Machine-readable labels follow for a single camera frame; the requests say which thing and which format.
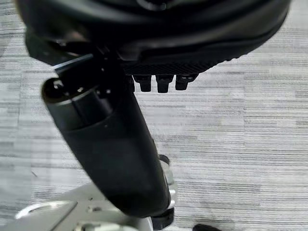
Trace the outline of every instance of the black plastic tab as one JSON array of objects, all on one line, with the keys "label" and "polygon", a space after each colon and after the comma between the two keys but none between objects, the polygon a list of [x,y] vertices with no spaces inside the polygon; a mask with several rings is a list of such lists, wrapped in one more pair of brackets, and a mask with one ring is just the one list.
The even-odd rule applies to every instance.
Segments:
[{"label": "black plastic tab", "polygon": [[156,76],[158,93],[168,93],[169,83],[172,82],[174,75]]},{"label": "black plastic tab", "polygon": [[137,76],[134,75],[134,80],[136,83],[140,84],[140,88],[142,92],[150,92],[151,91],[151,75],[148,76]]},{"label": "black plastic tab", "polygon": [[163,230],[172,224],[174,220],[174,208],[168,209],[159,216],[151,217],[153,230]]},{"label": "black plastic tab", "polygon": [[199,74],[189,74],[189,75],[177,75],[177,80],[175,83],[176,90],[186,90],[188,83],[193,82]]}]

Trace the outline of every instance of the striped carpet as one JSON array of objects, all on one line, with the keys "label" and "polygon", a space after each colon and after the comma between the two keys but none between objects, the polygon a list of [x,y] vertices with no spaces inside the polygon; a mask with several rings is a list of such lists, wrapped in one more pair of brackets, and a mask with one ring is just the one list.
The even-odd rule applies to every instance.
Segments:
[{"label": "striped carpet", "polygon": [[[308,1],[280,32],[185,92],[137,99],[179,184],[176,221],[222,231],[308,230]],[[89,182],[39,90],[52,69],[28,57],[24,26],[0,0],[0,224],[26,205]]]}]

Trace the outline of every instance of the gray carpet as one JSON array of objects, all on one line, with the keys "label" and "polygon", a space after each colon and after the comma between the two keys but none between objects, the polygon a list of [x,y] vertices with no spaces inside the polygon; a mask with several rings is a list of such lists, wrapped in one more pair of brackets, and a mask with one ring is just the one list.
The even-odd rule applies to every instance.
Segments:
[{"label": "gray carpet", "polygon": [[[185,92],[137,98],[179,184],[176,221],[223,231],[308,230],[308,1],[280,32]],[[0,0],[0,224],[89,182],[39,97],[51,68],[28,57],[23,24]]]}]

